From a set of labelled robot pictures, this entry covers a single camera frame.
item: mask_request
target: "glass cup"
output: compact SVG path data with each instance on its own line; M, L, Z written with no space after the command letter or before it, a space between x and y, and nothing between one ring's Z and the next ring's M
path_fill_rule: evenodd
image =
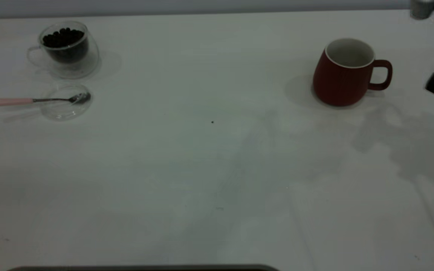
M53 48L45 45L45 37L67 29L83 32L83 36L66 46ZM41 50L41 57L35 57L35 51ZM29 62L37 67L48 69L53 74L66 79L77 79L90 74L98 64L100 53L88 28L75 21L54 24L41 32L38 46L28 49Z

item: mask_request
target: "white table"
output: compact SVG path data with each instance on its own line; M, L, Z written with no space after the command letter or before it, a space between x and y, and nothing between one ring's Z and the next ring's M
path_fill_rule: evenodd
M0 97L53 78L25 51L66 19L0 20ZM0 108L0 271L262 263L434 271L434 15L408 11L84 17L95 100L53 122ZM335 109L311 94L354 37L393 82ZM385 77L376 70L372 81Z

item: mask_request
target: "pink spoon handle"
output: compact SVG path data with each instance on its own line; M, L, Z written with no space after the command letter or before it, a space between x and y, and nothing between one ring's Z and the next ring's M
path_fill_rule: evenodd
M1 106L18 106L18 105L29 105L33 103L33 99L23 98L23 99L0 99Z

